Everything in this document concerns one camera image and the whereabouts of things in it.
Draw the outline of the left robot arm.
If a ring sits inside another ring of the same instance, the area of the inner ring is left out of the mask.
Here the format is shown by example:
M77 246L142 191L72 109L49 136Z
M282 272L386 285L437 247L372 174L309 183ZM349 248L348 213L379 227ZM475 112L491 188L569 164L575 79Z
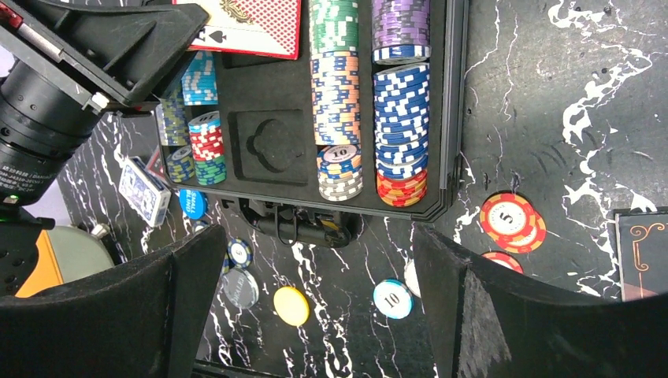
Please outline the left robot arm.
M4 1L1 45L1 293L34 271L40 233L27 207L43 197L101 118L146 117L191 60L209 20L199 5L78 6Z

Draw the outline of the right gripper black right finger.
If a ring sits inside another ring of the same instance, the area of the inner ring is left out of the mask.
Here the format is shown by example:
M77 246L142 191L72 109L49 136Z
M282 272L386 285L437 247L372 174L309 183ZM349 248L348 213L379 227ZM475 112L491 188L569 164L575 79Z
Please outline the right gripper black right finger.
M534 280L427 225L415 267L441 377L664 377L667 297L612 302Z

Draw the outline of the light blue 10 chip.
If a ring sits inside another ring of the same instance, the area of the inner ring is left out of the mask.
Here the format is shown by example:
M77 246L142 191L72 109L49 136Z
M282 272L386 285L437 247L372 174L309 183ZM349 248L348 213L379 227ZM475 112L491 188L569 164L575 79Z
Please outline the light blue 10 chip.
M382 280L375 286L373 303L383 315L395 320L408 317L414 307L408 286L395 279Z

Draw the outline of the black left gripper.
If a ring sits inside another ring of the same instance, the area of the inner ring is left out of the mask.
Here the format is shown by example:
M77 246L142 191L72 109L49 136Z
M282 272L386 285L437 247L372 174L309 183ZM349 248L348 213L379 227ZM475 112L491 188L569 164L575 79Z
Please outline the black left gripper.
M1 45L83 109L139 112L173 89L208 19L197 4L3 1Z

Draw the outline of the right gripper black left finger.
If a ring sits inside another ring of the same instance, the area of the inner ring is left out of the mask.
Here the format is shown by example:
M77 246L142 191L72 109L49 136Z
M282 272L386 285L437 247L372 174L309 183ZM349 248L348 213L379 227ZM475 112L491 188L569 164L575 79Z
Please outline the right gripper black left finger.
M91 276L1 300L4 377L189 377L225 259L210 225Z

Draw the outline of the blue playing card deck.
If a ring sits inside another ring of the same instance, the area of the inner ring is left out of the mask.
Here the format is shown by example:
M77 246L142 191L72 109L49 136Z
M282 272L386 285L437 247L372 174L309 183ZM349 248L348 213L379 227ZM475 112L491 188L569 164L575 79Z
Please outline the blue playing card deck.
M149 226L156 228L163 224L171 191L146 170L138 157L125 158L119 192Z

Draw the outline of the red playing card deck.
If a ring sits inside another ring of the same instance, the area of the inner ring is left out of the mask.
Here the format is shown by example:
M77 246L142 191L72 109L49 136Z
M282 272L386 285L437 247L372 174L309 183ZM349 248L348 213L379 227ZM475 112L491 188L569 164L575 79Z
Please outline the red playing card deck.
M208 50L295 60L299 57L300 0L201 0L209 15L191 43Z

